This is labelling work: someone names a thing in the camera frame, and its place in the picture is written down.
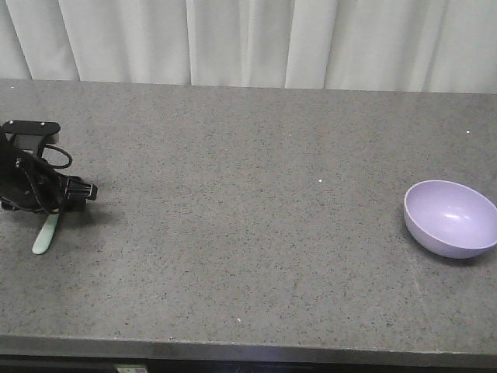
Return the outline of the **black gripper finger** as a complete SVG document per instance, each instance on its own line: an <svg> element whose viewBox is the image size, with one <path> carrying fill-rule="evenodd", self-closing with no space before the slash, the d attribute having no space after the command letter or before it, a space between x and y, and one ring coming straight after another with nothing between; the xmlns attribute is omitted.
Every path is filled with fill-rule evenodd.
<svg viewBox="0 0 497 373"><path fill-rule="evenodd" d="M59 208L60 213L83 212L86 206L86 199L64 200Z"/></svg>
<svg viewBox="0 0 497 373"><path fill-rule="evenodd" d="M98 187L87 183L77 176L69 176L66 185L66 198L68 200L96 200Z"/></svg>

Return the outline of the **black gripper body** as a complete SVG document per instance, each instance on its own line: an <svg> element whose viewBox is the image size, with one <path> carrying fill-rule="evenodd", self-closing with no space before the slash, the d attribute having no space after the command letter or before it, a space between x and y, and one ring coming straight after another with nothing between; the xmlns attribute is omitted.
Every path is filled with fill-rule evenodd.
<svg viewBox="0 0 497 373"><path fill-rule="evenodd" d="M45 148L70 155L56 145ZM1 205L8 211L58 213L67 200L65 187L68 177L59 173L70 166L49 163L13 146L1 129Z"/></svg>

